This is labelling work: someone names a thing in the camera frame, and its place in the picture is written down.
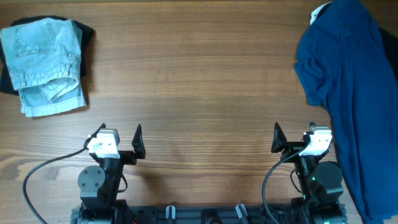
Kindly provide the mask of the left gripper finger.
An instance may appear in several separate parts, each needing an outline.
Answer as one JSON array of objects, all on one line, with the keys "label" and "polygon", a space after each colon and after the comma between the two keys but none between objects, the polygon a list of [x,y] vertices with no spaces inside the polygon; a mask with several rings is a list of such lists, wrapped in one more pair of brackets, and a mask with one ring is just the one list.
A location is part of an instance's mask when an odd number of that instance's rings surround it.
[{"label": "left gripper finger", "polygon": [[97,136],[97,134],[99,133],[99,131],[101,129],[103,129],[105,127],[106,127],[106,125],[103,123],[93,134],[90,134],[88,136],[88,138],[85,140],[83,147],[88,148],[88,144],[90,143],[90,141]]},{"label": "left gripper finger", "polygon": [[132,139],[132,147],[134,148],[135,158],[136,159],[145,159],[146,158],[146,150],[144,146],[144,141],[142,138],[142,126],[138,124],[136,132],[134,133],[134,137]]}]

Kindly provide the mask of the blue polo shirt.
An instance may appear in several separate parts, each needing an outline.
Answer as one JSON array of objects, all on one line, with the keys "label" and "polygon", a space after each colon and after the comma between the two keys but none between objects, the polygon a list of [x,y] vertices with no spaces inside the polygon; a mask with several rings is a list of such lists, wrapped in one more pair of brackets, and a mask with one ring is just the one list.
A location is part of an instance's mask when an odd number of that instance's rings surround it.
[{"label": "blue polo shirt", "polygon": [[332,1],[303,35],[295,71],[329,112],[338,161],[365,223],[397,214],[397,80],[377,22],[358,1]]}]

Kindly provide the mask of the white t-shirt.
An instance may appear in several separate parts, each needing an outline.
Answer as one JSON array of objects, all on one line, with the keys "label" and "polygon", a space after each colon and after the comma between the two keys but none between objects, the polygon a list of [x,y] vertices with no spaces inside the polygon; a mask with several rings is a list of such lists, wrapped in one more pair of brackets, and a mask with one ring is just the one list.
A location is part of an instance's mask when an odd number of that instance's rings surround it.
[{"label": "white t-shirt", "polygon": [[331,4],[331,2],[322,4],[321,6],[318,6],[314,11],[311,12],[310,14],[310,25],[313,24],[313,22],[320,17],[323,12],[327,9],[327,7]]}]

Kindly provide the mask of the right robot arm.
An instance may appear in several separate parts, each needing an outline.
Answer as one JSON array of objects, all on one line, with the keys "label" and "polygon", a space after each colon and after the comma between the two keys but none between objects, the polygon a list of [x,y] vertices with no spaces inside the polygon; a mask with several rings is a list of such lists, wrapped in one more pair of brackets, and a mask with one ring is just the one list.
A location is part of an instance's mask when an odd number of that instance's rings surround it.
[{"label": "right robot arm", "polygon": [[345,224],[343,174],[337,162],[322,161],[332,144],[332,131],[311,122],[301,141],[288,141],[281,126],[274,125],[271,152],[282,154],[280,163],[293,163],[302,196],[293,198],[278,223]]}]

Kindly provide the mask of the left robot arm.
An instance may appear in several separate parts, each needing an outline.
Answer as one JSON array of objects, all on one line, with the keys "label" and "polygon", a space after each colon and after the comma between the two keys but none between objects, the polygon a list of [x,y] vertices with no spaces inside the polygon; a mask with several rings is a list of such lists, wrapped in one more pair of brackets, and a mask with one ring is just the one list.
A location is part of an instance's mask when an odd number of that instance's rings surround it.
[{"label": "left robot arm", "polygon": [[119,150],[117,129],[102,124],[88,136],[83,148],[98,163],[84,168],[78,176],[81,205],[72,210],[71,224],[84,223],[137,223],[138,219],[124,199],[118,200],[121,181],[127,182],[123,169],[146,158],[142,126],[138,125],[132,139],[133,150]]}]

